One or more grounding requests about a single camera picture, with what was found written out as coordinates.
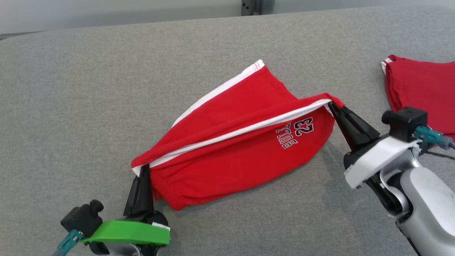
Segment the red garment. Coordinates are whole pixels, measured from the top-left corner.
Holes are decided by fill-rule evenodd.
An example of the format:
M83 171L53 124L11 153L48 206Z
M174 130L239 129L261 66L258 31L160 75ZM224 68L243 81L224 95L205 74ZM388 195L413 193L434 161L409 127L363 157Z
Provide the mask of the red garment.
M327 94L297 99L259 60L193 104L153 148L153 195L175 210L256 187L308 162L329 138Z
M414 61L390 55L382 63L393 111L406 106L428 112L428 125L455 138L455 62Z

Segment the robotic arm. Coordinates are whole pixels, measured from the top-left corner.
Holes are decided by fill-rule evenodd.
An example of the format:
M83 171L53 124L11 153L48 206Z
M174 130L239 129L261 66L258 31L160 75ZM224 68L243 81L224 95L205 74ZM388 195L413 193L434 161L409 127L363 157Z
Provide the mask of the robotic arm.
M344 156L351 188L368 185L418 255L455 255L455 193L417 160L434 146L418 132L427 127L427 113L387 111L382 121L390 132L380 137L348 108L329 108L351 148Z

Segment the white stripe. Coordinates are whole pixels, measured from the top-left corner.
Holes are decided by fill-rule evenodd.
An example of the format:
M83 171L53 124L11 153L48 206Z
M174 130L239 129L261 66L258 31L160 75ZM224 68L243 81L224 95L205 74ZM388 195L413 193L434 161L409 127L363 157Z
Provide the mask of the white stripe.
M190 145L185 146L183 148L180 148L180 149L177 149L175 151L169 152L169 153L163 155L162 157L156 159L155 161L150 163L150 167L155 167L157 165L163 164L163 163L165 163L167 161L170 161L170 160L178 157L181 154L190 152L192 150L195 150L195 149L198 149L198 148L201 148L201 147L208 146L210 144L218 143L218 142L221 142L223 140L226 140L226 139L229 139L229 138L233 138L233 137L239 136L239 135L244 134L244 133L249 133L249 132L254 131L254 130L262 129L262 128L267 127L267 126L272 126L272 125L275 125L275 124L278 124L278 123L283 123L283 122L287 122L287 121L290 121L290 120L294 120L294 119L296 119L298 117L301 117L301 116L304 116L304 115L306 115L308 113L313 112L314 110L320 108L323 105L326 105L327 103L329 103L331 101L332 101L331 99L320 99L320 100L315 101L315 102L313 102L312 104L310 104L310 105L308 105L306 107L295 109L295 110L287 112L285 114L282 114L282 115L279 115L279 116L276 116L276 117L273 117L273 118L270 118L270 119L255 123L255 124L252 124L250 126L247 126L247 127L241 128L239 130L236 130L236 131L221 135L221 136L216 137L216 138L212 138L212 139L209 139L209 140L206 140L206 141L202 141L202 142L199 142L199 143L195 143L195 144L190 144ZM133 172L136 173L136 175L139 175L140 170L141 170L141 168L139 166L133 168Z
M260 70L264 66L265 66L265 64L262 60L258 60L257 62L251 64L249 67L245 68L245 70L243 70L242 73L236 75L229 81L218 86L213 91L207 93L205 96L203 96L198 101L196 101L189 109L187 109L181 116L179 116L177 118L177 120L175 120L175 122L172 126L176 125L178 122L180 122L182 119L184 119L187 115L189 115L191 112L193 112L198 107L202 106L207 101L213 99L218 94L220 94L220 93L226 91L227 89L231 88L232 86L238 84L240 81L242 81L243 79L252 75L254 72Z
M393 60L391 60L390 58L387 58L383 62L381 62L381 67L382 67L382 71L384 72L384 75L385 75L385 67L387 66L387 63L391 63L391 62L393 62Z

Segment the gray fabric surface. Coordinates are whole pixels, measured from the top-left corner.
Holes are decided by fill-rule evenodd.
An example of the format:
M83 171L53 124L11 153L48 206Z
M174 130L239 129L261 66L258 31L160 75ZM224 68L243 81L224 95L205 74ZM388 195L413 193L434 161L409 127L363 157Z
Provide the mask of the gray fabric surface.
M348 9L50 31L0 41L0 255L50 255L60 219L100 200L120 218L149 149L201 96L262 58L297 97L338 96L381 132L380 61L455 60L455 11ZM367 188L351 190L335 127L307 165L200 206L157 209L178 255L415 255ZM453 162L421 158L455 189ZM79 245L70 254L90 255Z

